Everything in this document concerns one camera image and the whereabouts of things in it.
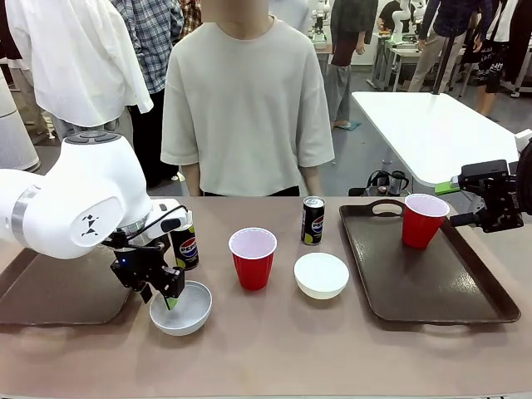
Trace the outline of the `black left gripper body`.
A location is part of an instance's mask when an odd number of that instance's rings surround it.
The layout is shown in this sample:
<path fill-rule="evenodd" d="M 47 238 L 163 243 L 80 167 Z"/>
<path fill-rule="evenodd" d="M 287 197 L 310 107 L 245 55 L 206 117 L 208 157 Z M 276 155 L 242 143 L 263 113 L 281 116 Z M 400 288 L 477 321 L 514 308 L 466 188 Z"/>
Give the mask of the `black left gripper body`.
<path fill-rule="evenodd" d="M 163 297 L 178 298 L 185 288 L 185 273 L 169 266 L 165 253 L 171 247 L 170 236 L 153 239 L 138 248 L 113 249 L 116 261 L 111 270 L 122 285 L 140 294 L 140 288 L 148 283 Z"/>

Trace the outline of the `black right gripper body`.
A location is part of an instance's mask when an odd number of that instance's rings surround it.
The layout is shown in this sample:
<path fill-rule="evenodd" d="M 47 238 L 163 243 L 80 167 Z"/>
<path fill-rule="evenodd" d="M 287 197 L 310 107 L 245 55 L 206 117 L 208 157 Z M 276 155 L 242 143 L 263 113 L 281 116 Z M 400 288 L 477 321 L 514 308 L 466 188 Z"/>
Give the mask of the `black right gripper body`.
<path fill-rule="evenodd" d="M 468 180 L 462 191 L 482 200 L 483 205 L 473 211 L 485 217 L 484 233 L 494 233 L 524 226 L 520 208 L 517 176 L 510 172 L 506 160 L 492 160 L 461 167 Z"/>

